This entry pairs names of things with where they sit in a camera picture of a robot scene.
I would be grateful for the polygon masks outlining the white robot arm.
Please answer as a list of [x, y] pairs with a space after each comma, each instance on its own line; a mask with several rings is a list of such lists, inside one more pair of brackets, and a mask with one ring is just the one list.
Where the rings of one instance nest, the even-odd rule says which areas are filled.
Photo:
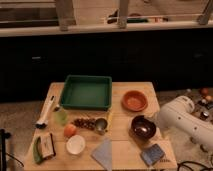
[[176, 127], [207, 149], [213, 150], [213, 124], [192, 115], [194, 102], [187, 96], [179, 96], [164, 104], [155, 115], [155, 124], [161, 131]]

